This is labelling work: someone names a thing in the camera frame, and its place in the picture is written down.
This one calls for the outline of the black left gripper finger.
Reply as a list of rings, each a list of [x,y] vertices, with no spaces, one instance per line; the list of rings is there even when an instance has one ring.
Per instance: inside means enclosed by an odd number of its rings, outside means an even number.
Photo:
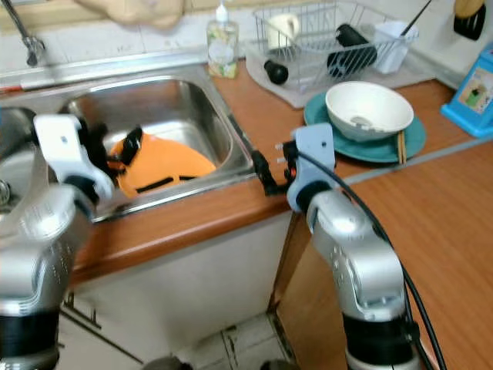
[[[140,150],[143,140],[143,128],[135,127],[130,133],[127,133],[121,141],[120,162],[124,165],[130,165]]]

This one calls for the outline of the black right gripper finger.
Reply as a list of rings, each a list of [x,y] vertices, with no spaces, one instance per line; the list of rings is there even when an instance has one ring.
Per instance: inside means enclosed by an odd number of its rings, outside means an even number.
[[[264,193],[266,195],[279,195],[280,186],[271,173],[267,158],[260,151],[253,150],[251,151],[251,162],[253,162],[254,173],[257,174],[257,179],[260,180]]]

